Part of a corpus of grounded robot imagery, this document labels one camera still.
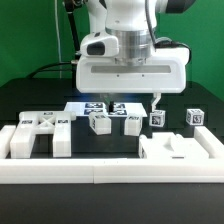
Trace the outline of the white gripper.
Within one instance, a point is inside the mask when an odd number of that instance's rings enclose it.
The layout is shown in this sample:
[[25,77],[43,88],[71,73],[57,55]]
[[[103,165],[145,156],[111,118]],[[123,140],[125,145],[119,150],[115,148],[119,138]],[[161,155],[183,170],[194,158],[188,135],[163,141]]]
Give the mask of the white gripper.
[[108,113],[114,101],[108,93],[154,93],[152,111],[161,99],[160,93],[180,93],[186,87],[188,50],[157,49],[144,64],[119,65],[113,58],[82,56],[77,65],[76,85],[83,93],[102,93]]

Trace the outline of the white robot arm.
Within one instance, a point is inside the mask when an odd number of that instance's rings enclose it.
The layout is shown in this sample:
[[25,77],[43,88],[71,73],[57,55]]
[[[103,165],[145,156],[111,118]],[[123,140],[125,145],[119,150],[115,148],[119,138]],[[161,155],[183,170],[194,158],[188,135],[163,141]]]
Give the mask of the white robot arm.
[[196,0],[90,0],[91,33],[81,42],[76,72],[83,93],[163,93],[186,87],[191,50],[156,38],[158,13],[183,13]]

